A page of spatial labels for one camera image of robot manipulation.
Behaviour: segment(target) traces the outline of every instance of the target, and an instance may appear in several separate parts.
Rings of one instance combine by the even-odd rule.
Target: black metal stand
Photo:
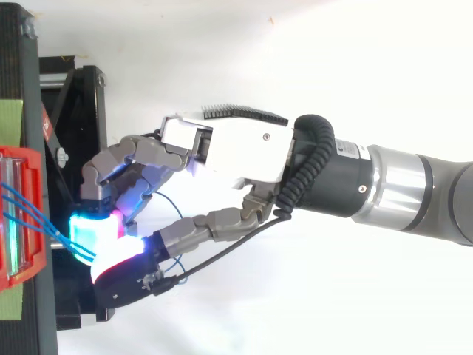
[[[41,74],[67,71],[62,87],[43,88],[41,96],[52,126],[47,139],[48,185],[60,192],[50,196],[50,219],[64,235],[69,235],[69,218],[82,184],[82,166],[107,147],[105,77],[95,66],[74,68],[71,57],[41,58],[41,69]],[[67,162],[64,157],[60,161],[60,149],[68,155]],[[89,266],[63,249],[52,251],[52,264],[58,330],[80,328],[81,314],[95,314],[98,322],[112,317],[114,309],[95,304]]]

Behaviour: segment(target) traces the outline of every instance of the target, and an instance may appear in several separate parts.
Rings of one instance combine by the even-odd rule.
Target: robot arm
[[[207,240],[244,243],[289,219],[292,208],[473,245],[471,163],[336,140],[319,116],[302,116],[294,129],[279,116],[237,106],[207,109],[203,118],[166,118],[157,139],[126,137],[84,166],[81,213],[107,217],[119,209],[125,225],[174,172],[186,168],[230,175],[237,188],[253,185],[241,209],[178,220],[144,237],[124,261],[99,254],[91,273],[103,305],[118,307],[169,290],[180,279],[163,277],[159,263]],[[280,218],[259,227],[274,204]]]

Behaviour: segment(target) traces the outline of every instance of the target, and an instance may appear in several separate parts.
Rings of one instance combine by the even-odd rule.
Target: white background
[[[349,141],[473,158],[471,1],[22,4],[38,17],[41,55],[76,54],[107,74],[109,143],[230,102],[320,114]],[[163,191],[188,216],[242,197],[185,174]],[[155,198],[141,230],[175,217]],[[187,285],[58,342],[61,355],[473,354],[472,324],[472,249],[296,212]]]

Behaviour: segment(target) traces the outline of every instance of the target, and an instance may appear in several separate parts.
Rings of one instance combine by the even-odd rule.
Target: coiled cable
[[[327,165],[335,145],[332,125],[322,116],[303,115],[297,118],[294,128],[310,133],[316,148],[298,172],[284,185],[276,199],[276,207],[279,209],[274,211],[274,215],[286,220],[291,219],[297,202]]]

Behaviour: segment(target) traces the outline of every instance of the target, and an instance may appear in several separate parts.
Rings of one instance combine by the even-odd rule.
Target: pink light
[[[92,262],[90,267],[92,283],[95,283],[96,279],[101,276],[102,273],[118,263],[143,253],[144,248],[144,242],[139,237],[125,235],[120,239],[114,240],[107,246],[106,250],[98,254]]]

